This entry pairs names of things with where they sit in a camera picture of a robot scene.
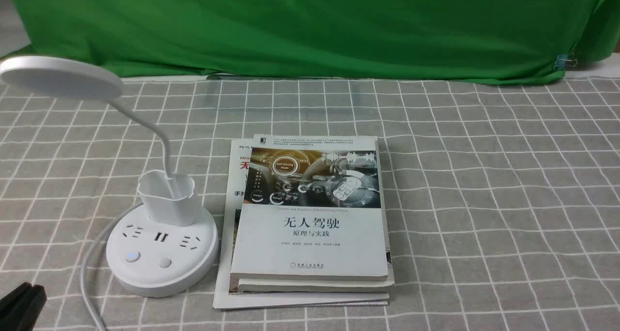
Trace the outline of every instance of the publisher logo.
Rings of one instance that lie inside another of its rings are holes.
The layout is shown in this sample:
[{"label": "publisher logo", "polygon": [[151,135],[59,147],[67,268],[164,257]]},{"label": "publisher logo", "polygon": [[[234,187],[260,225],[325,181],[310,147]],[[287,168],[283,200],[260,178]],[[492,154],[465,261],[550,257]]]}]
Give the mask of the publisher logo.
[{"label": "publisher logo", "polygon": [[323,269],[323,263],[291,263],[291,268],[296,269]]}]

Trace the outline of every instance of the lamp head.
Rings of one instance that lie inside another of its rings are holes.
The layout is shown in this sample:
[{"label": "lamp head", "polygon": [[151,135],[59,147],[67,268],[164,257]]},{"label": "lamp head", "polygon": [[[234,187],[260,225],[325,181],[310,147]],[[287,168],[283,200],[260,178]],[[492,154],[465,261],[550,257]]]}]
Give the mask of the lamp head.
[{"label": "lamp head", "polygon": [[104,68],[57,57],[18,56],[0,63],[0,80],[49,97],[110,102],[121,96],[123,82]]}]

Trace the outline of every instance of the power cord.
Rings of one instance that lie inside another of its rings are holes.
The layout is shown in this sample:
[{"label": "power cord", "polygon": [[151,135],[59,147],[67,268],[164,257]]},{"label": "power cord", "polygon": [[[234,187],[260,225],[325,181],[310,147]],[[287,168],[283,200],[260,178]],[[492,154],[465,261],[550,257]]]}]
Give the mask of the power cord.
[{"label": "power cord", "polygon": [[98,234],[95,240],[93,240],[93,244],[91,244],[91,247],[88,249],[88,251],[86,251],[84,259],[82,259],[82,267],[80,267],[79,269],[79,288],[82,292],[82,299],[84,300],[84,304],[86,304],[86,309],[88,310],[88,313],[91,314],[91,318],[93,318],[93,322],[95,322],[95,326],[97,327],[98,331],[106,331],[106,326],[104,325],[104,321],[102,320],[101,315],[95,309],[95,305],[93,305],[93,302],[88,297],[88,294],[86,294],[86,267],[88,266],[88,261],[90,260],[91,254],[95,250],[95,247],[99,245],[104,236],[108,236],[114,226],[118,223],[118,221],[120,221],[122,218],[124,218],[124,216],[126,216],[128,213],[130,213],[140,205],[142,205],[142,203],[137,203],[131,206],[129,209],[125,210],[123,214],[115,218],[114,221],[111,221],[108,225],[106,225],[106,227]]}]

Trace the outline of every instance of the gray checkered tablecloth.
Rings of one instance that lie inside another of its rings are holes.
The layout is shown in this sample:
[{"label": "gray checkered tablecloth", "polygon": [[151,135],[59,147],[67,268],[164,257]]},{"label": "gray checkered tablecloth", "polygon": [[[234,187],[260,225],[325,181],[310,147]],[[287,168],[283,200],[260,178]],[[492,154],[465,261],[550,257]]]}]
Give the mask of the gray checkered tablecloth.
[{"label": "gray checkered tablecloth", "polygon": [[[91,294],[113,330],[611,331],[620,325],[620,81],[126,83],[173,139],[221,225],[230,139],[378,135],[397,285],[387,307],[211,308],[124,291],[100,255]],[[40,330],[92,331],[78,264],[137,200],[161,146],[104,104],[0,84],[0,295],[46,287]]]}]

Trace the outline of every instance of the green fabric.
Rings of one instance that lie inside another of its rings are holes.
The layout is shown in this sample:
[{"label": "green fabric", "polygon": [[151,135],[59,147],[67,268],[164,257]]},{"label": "green fabric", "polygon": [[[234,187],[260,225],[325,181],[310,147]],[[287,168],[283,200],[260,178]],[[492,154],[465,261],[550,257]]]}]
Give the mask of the green fabric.
[{"label": "green fabric", "polygon": [[599,59],[620,32],[618,0],[14,2],[33,53],[124,77],[224,71],[547,83],[564,75],[558,55],[576,49]]}]

